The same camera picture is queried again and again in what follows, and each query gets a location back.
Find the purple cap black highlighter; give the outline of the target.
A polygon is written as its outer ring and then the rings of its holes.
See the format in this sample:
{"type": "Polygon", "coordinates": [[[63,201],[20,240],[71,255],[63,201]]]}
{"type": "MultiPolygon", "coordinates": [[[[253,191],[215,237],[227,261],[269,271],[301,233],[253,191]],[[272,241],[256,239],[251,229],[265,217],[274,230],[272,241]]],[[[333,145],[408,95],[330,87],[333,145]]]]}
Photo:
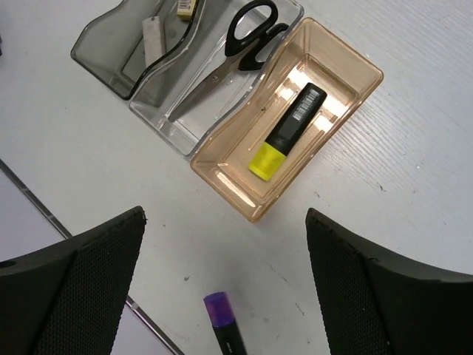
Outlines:
{"type": "Polygon", "coordinates": [[[223,355],[247,355],[230,301],[225,292],[209,294],[203,299],[211,327],[223,355]]]}

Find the grey white long eraser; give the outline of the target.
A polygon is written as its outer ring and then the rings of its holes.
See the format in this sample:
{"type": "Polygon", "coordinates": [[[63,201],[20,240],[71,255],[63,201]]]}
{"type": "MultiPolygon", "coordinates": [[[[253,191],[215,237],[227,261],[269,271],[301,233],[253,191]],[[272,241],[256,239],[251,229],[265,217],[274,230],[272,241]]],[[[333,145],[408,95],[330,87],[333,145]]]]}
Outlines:
{"type": "Polygon", "coordinates": [[[164,27],[158,16],[143,20],[143,47],[146,67],[150,67],[166,54],[164,27]]]}

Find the black handled scissors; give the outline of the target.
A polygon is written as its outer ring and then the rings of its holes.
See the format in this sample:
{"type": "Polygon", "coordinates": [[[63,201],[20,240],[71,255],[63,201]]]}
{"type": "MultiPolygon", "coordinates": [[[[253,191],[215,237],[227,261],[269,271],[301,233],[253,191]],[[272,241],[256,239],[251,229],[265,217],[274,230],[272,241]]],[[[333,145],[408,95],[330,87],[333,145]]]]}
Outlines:
{"type": "Polygon", "coordinates": [[[183,100],[173,109],[168,121],[174,122],[191,108],[205,100],[234,70],[241,72],[259,71],[262,61],[257,61],[258,53],[279,33],[288,28],[286,23],[277,21],[278,7],[274,1],[250,1],[241,7],[232,18],[225,39],[224,62],[207,75],[183,100]],[[246,13],[257,7],[270,10],[269,16],[256,28],[242,38],[236,37],[237,25],[246,13]]]}

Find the beige rectangular eraser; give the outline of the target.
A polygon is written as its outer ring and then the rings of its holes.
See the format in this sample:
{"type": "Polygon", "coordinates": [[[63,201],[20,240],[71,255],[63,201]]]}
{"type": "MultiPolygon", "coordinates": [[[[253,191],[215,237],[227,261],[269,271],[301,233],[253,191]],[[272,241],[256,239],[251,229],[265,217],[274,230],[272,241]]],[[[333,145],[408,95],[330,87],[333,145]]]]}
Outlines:
{"type": "Polygon", "coordinates": [[[177,17],[183,21],[189,21],[193,14],[197,0],[178,0],[177,1],[177,17]]]}

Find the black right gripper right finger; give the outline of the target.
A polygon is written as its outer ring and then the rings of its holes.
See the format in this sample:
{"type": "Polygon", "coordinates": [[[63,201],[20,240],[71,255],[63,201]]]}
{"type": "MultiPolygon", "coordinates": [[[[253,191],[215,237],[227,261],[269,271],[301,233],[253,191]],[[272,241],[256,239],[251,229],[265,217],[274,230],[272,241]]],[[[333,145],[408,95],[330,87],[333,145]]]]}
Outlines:
{"type": "Polygon", "coordinates": [[[332,354],[471,354],[472,276],[420,263],[310,208],[307,247],[332,354]]]}

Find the yellow cap black highlighter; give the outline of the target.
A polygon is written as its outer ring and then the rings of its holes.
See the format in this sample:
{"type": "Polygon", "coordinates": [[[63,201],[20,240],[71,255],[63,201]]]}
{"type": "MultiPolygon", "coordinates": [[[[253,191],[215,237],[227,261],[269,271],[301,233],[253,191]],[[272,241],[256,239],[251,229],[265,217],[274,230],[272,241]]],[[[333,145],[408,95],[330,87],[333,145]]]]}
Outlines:
{"type": "Polygon", "coordinates": [[[303,135],[321,108],[327,93],[307,83],[270,131],[248,168],[258,178],[269,181],[303,135]]]}

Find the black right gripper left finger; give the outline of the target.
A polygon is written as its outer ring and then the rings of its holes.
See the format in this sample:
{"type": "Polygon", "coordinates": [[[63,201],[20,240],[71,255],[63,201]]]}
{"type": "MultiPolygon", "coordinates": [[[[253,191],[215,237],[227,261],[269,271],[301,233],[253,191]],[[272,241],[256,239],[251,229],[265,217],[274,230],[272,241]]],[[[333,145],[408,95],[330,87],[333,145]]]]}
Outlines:
{"type": "Polygon", "coordinates": [[[144,231],[136,206],[1,262],[1,353],[110,354],[144,231]]]}

